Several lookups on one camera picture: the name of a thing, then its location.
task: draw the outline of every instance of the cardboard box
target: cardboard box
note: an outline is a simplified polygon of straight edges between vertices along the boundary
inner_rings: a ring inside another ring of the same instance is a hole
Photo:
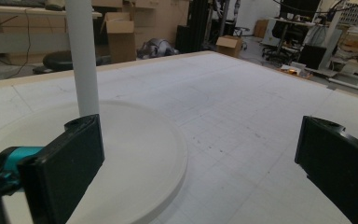
[[[269,20],[259,20],[255,24],[254,36],[264,38],[264,35],[269,25]]]
[[[136,60],[133,13],[108,12],[103,27],[106,27],[112,63]]]
[[[217,39],[217,52],[238,58],[240,56],[242,39],[237,36],[225,35]]]

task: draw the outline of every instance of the white table surface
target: white table surface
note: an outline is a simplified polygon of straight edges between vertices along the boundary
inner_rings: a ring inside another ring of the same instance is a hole
[[[305,115],[358,138],[358,97],[216,53],[98,70],[101,100],[153,108],[186,137],[185,183],[153,224],[350,223],[294,157]],[[75,101],[71,72],[2,80],[0,128]]]

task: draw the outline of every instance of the cable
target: cable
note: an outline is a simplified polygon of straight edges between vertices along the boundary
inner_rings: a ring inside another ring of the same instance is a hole
[[[9,19],[7,19],[7,20],[5,20],[5,21],[0,22],[0,25],[6,23],[6,22],[8,22],[8,21],[11,21],[11,20],[13,20],[13,19],[16,19],[16,18],[18,18],[18,17],[19,17],[19,16],[10,17]]]
[[[30,18],[28,16],[28,13],[27,13],[27,10],[28,9],[32,9],[34,7],[28,7],[26,9],[24,9],[24,13],[25,13],[25,16],[27,18],[27,34],[28,34],[28,49],[27,49],[27,55],[26,55],[26,60],[25,60],[25,63],[20,67],[19,71],[17,71],[16,74],[8,77],[8,78],[11,78],[11,77],[14,77],[16,75],[19,74],[19,72],[21,71],[21,69],[28,63],[28,58],[29,58],[29,53],[30,53],[30,49],[31,49],[31,34],[30,34]]]
[[[358,4],[356,4],[356,5],[354,5],[354,6],[352,6],[352,7],[346,7],[346,8],[342,8],[342,9],[335,9],[335,10],[333,10],[333,11],[329,11],[329,12],[323,12],[323,11],[308,11],[308,10],[303,10],[303,9],[299,9],[299,8],[295,8],[295,7],[290,7],[290,6],[287,6],[287,5],[285,5],[285,4],[282,4],[281,2],[278,2],[278,0],[272,0],[273,2],[275,2],[275,3],[278,3],[279,5],[281,5],[281,6],[284,6],[284,7],[288,7],[288,8],[291,8],[291,9],[293,9],[293,10],[297,10],[297,11],[300,11],[300,12],[309,12],[309,13],[332,13],[332,12],[338,12],[338,11],[346,11],[346,10],[350,10],[350,9],[352,9],[352,8],[355,8],[355,7],[358,7]]]

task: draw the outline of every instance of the floor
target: floor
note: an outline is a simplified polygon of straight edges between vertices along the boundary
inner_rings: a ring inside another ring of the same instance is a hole
[[[256,63],[256,64],[260,64],[260,65],[263,65],[266,67],[270,67],[272,69],[277,69],[278,67],[276,67],[274,64],[267,62],[261,56],[261,54],[262,54],[261,51],[263,48],[263,46],[260,45],[261,40],[262,40],[261,38],[256,38],[256,37],[251,37],[251,36],[246,37],[245,41],[247,43],[247,49],[241,51],[240,58],[245,61],[248,61],[250,63]],[[10,77],[10,78],[35,76],[33,73],[33,69],[36,68],[37,66],[41,66],[41,65],[42,65],[41,63],[35,63],[35,64],[26,64],[23,67],[11,66],[11,65],[8,65],[8,62],[6,62],[5,59],[0,59],[1,72],[3,73],[4,77]],[[352,84],[356,84],[358,81],[358,79],[355,79],[353,77],[346,77],[343,75],[335,76],[335,78],[338,80],[341,80],[341,81],[352,83]],[[330,90],[337,89],[337,90],[347,91],[347,92],[358,95],[358,90],[329,82],[326,79],[326,77],[323,77],[323,76],[314,75],[313,77],[310,78],[310,80],[314,81],[314,82],[321,83],[321,84],[325,85]]]
[[[261,38],[247,37],[246,38],[247,49],[241,51],[240,57],[250,63],[257,63],[257,64],[271,67],[274,69],[277,68],[273,64],[266,62],[266,60],[264,60],[263,57],[261,56],[261,54],[262,54],[261,51],[263,48],[263,46],[261,46],[259,44],[261,42],[261,40],[262,40]],[[355,79],[353,77],[346,77],[343,75],[335,76],[335,79],[349,82],[351,84],[356,84],[358,82],[358,79]],[[327,86],[327,88],[329,88],[331,90],[338,89],[341,91],[348,91],[348,92],[358,95],[358,90],[350,88],[350,87],[346,87],[346,86],[341,86],[336,83],[329,82],[326,79],[326,77],[323,77],[323,76],[314,75],[310,80],[314,81],[314,82],[321,83],[321,84]]]

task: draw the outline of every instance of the computer monitor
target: computer monitor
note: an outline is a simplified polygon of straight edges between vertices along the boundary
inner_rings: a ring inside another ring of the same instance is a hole
[[[352,222],[358,223],[358,139],[334,122],[304,117],[295,162]]]
[[[282,0],[281,14],[292,13],[313,19],[321,0]]]

